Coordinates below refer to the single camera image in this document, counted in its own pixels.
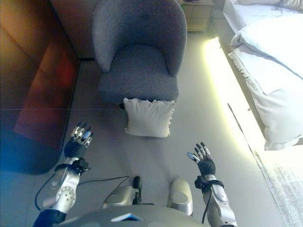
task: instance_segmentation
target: gray floor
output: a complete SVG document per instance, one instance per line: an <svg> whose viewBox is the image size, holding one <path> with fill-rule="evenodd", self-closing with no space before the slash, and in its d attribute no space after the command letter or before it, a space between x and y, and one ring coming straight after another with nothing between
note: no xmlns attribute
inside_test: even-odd
<svg viewBox="0 0 303 227"><path fill-rule="evenodd" d="M194 188L196 165L186 157L195 144L204 141L212 152L217 178L224 182L240 227L283 227L274 198L241 132L231 133L236 122L226 123L211 86L200 46L204 34L189 34L183 65L178 75L179 99L171 121L171 135L165 139L126 135L126 112L103 105L97 91L99 71L94 61L81 63L68 132L87 121L95 133L86 153L92 169L82 181L122 175L140 175L143 202L163 206L170 182L180 176L187 180L194 198L194 218L201 221L205 205ZM35 193L52 174L41 176L1 173L1 226L31 226L38 215ZM89 183L77 189L77 201L68 218L101 208L102 201L119 181ZM42 192L43 198L49 192Z"/></svg>

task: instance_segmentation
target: black strap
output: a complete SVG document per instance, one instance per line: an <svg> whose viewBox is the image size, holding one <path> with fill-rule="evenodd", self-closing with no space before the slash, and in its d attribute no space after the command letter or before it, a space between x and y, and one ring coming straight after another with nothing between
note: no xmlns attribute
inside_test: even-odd
<svg viewBox="0 0 303 227"><path fill-rule="evenodd" d="M198 176L197 179L195 180L195 187L201 189L202 193L208 192L213 184L220 185L221 187L224 188L224 184L218 180L203 182L202 176Z"/></svg>
<svg viewBox="0 0 303 227"><path fill-rule="evenodd" d="M75 172L79 173L80 175L88 170L88 163L83 159L80 158L79 160L73 161L72 164L60 164L55 168L55 172L59 169L70 168Z"/></svg>

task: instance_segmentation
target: wall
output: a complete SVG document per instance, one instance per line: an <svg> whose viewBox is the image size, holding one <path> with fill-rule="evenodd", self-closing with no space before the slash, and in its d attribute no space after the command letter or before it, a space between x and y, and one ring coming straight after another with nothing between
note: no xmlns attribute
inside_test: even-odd
<svg viewBox="0 0 303 227"><path fill-rule="evenodd" d="M40 173L60 157L80 61L49 1L0 4L1 169Z"/></svg>

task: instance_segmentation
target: robot finger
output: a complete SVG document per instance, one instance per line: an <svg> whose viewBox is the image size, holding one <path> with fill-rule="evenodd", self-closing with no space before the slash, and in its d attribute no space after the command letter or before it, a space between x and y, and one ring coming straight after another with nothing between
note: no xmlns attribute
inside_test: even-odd
<svg viewBox="0 0 303 227"><path fill-rule="evenodd" d="M212 159L212 155L210 154L210 151L207 148L207 146L203 142L201 142L201 145L202 145L203 149L205 150L206 157L209 158L209 159Z"/></svg>
<svg viewBox="0 0 303 227"><path fill-rule="evenodd" d="M204 159L205 153L203 155L200 149L195 148L195 152L198 154L199 159Z"/></svg>
<svg viewBox="0 0 303 227"><path fill-rule="evenodd" d="M79 129L79 132L77 134L77 140L79 140L82 137L82 135L83 135L83 133L85 131L86 125L87 125L87 123L84 123L84 125Z"/></svg>
<svg viewBox="0 0 303 227"><path fill-rule="evenodd" d="M76 139L77 138L77 134L79 133L79 129L80 129L80 125L81 125L81 122L79 122L77 124L77 126L73 129L72 133L71 133L71 137L73 139Z"/></svg>
<svg viewBox="0 0 303 227"><path fill-rule="evenodd" d="M93 139L94 133L91 133L91 135L84 141L83 146L86 148L90 145L91 140Z"/></svg>
<svg viewBox="0 0 303 227"><path fill-rule="evenodd" d="M187 153L187 157L189 157L191 160L193 160L197 164L200 162L200 159L195 154L192 154L190 152Z"/></svg>
<svg viewBox="0 0 303 227"><path fill-rule="evenodd" d="M84 142L89 136L91 135L90 127L86 130L85 133L83 133L81 137L81 142Z"/></svg>
<svg viewBox="0 0 303 227"><path fill-rule="evenodd" d="M199 149L200 153L202 154L202 157L205 158L205 150L203 147L201 147L199 144L196 144L197 148Z"/></svg>

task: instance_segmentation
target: white pillow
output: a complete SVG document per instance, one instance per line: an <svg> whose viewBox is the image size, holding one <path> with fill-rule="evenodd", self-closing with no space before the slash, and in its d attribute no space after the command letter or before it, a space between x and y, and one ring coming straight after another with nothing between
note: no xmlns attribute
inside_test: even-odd
<svg viewBox="0 0 303 227"><path fill-rule="evenodd" d="M128 126L125 132L134 136L165 138L169 136L169 125L174 112L174 101L152 103L137 98L123 100L128 114Z"/></svg>

